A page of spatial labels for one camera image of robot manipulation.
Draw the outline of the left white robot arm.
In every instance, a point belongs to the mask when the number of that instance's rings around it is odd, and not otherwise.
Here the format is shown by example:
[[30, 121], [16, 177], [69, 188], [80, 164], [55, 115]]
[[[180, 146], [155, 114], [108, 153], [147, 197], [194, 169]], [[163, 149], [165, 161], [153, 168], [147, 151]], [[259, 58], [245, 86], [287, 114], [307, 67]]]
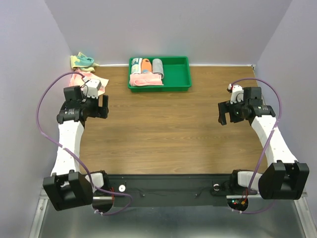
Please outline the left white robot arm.
[[56, 161], [51, 175], [43, 180], [43, 188], [57, 211], [90, 205], [94, 192], [106, 195], [110, 191], [104, 171], [83, 175], [82, 163], [78, 161], [87, 118], [107, 118], [108, 96], [102, 96], [103, 105], [99, 106], [100, 87], [100, 83], [95, 86], [86, 83], [63, 90], [65, 101], [56, 116], [59, 129]]

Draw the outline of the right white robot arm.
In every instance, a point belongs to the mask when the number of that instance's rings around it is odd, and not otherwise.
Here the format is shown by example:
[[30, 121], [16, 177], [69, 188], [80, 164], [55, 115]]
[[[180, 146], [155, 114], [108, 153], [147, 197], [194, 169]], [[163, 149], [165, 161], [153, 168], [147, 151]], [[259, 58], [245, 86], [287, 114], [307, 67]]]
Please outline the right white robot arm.
[[300, 163], [291, 153], [281, 132], [271, 106], [264, 105], [261, 87], [228, 86], [231, 98], [218, 104], [221, 125], [226, 125], [226, 114], [232, 123], [247, 120], [257, 134], [263, 147], [261, 158], [266, 158], [267, 169], [263, 174], [257, 170], [234, 170], [228, 181], [233, 193], [245, 188], [259, 192], [263, 199], [298, 200], [303, 193], [309, 175], [306, 163]]

